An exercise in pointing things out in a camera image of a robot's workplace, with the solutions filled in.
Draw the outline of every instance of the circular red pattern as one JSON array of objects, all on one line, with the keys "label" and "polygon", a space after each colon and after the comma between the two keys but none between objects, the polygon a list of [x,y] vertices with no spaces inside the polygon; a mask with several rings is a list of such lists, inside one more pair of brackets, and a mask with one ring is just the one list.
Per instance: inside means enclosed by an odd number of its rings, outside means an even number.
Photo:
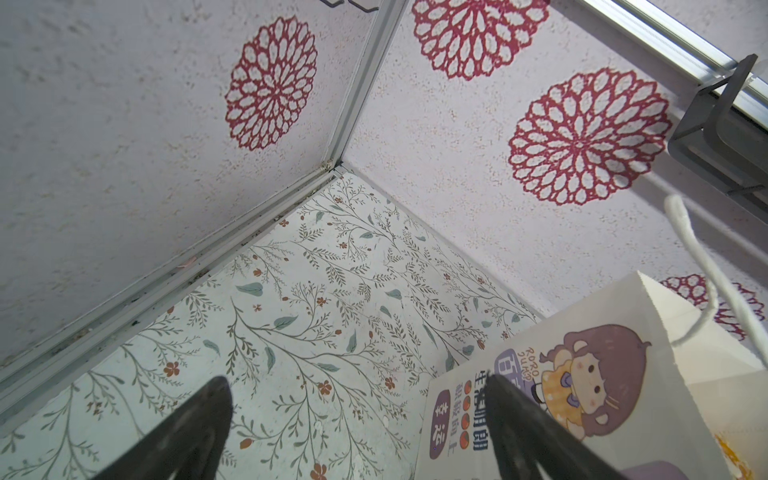
[{"label": "circular red pattern", "polygon": [[[662,281],[661,284],[677,293],[677,295],[682,296],[701,310],[704,310],[704,307],[707,306],[706,280],[701,275],[671,276]],[[752,307],[752,311],[755,313],[757,319],[761,322],[764,321],[766,319],[764,312],[765,305],[757,300],[755,293],[752,290],[744,288],[741,283],[733,282],[733,285]],[[746,338],[746,332],[741,329],[741,325],[737,322],[736,318],[733,317],[733,312],[724,301],[720,302],[720,309],[715,313],[715,322],[723,325],[728,332],[739,337],[739,340],[744,340]]]},{"label": "circular red pattern", "polygon": [[414,35],[433,70],[472,80],[509,65],[548,17],[549,0],[416,0]]},{"label": "circular red pattern", "polygon": [[315,36],[296,17],[259,28],[243,46],[227,93],[230,136],[241,147],[265,148],[299,117],[312,91]]},{"label": "circular red pattern", "polygon": [[664,150],[669,102],[657,83],[610,68],[576,74],[531,103],[509,141],[523,189],[558,205],[629,188]]}]

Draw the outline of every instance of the brown hair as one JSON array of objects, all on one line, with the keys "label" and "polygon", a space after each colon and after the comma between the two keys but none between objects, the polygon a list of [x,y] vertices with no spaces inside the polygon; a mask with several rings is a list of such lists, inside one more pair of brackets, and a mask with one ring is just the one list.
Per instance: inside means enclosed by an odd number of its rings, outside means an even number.
[{"label": "brown hair", "polygon": [[[587,345],[574,351],[577,342]],[[640,398],[645,375],[645,349],[650,342],[643,342],[637,334],[621,325],[603,325],[581,332],[565,334],[563,344],[544,355],[539,362],[553,362],[562,350],[571,352],[574,359],[591,353],[600,362],[600,374],[605,381],[605,403],[591,414],[582,413],[581,421],[586,436],[607,435],[629,417]],[[607,415],[605,425],[597,418]]]}]

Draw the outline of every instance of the floor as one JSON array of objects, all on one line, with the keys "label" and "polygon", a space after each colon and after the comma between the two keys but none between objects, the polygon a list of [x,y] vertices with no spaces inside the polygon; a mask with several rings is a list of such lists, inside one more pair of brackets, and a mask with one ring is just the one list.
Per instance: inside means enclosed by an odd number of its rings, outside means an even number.
[{"label": "floor", "polygon": [[536,323],[346,174],[0,441],[0,480],[87,478],[216,375],[221,478],[411,477],[429,380]]}]

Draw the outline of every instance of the plaid yellow dress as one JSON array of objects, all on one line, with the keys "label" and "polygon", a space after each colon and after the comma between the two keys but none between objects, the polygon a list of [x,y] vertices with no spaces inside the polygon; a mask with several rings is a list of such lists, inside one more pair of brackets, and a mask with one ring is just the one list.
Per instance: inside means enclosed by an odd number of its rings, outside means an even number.
[{"label": "plaid yellow dress", "polygon": [[547,410],[565,428],[566,420],[581,426],[581,407],[574,407],[568,403],[568,397],[573,393],[571,387],[563,386],[561,380],[565,373],[571,372],[572,361],[557,368],[554,372],[544,372],[541,375],[541,391],[543,400],[547,404]]}]

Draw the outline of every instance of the green leaf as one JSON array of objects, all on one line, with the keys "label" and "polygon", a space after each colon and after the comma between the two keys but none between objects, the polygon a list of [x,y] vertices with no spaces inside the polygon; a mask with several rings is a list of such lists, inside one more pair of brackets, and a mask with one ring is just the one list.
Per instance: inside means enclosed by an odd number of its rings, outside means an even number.
[{"label": "green leaf", "polygon": [[235,288],[243,293],[250,293],[253,296],[261,296],[261,294],[264,293],[264,287],[258,282],[235,286]]},{"label": "green leaf", "polygon": [[352,353],[357,348],[357,332],[353,332],[349,338],[349,344],[346,346],[346,351]]},{"label": "green leaf", "polygon": [[320,367],[321,369],[327,371],[327,372],[338,372],[339,371],[339,367],[337,367],[335,365],[331,365],[330,363],[318,363],[317,366]]},{"label": "green leaf", "polygon": [[424,325],[424,324],[422,323],[422,326],[424,327],[424,330],[426,330],[426,331],[427,331],[427,335],[429,335],[429,338],[430,338],[430,340],[432,341],[432,343],[434,343],[434,344],[435,344],[435,346],[437,346],[437,342],[435,341],[435,337],[432,335],[432,332],[430,332],[430,331],[429,331],[429,328],[427,327],[427,325]]},{"label": "green leaf", "polygon": [[291,323],[295,319],[299,318],[298,316],[281,316],[279,319],[275,320],[275,328],[278,330],[282,330]]},{"label": "green leaf", "polygon": [[268,346],[266,350],[266,372],[269,373],[275,366],[275,352]]}]

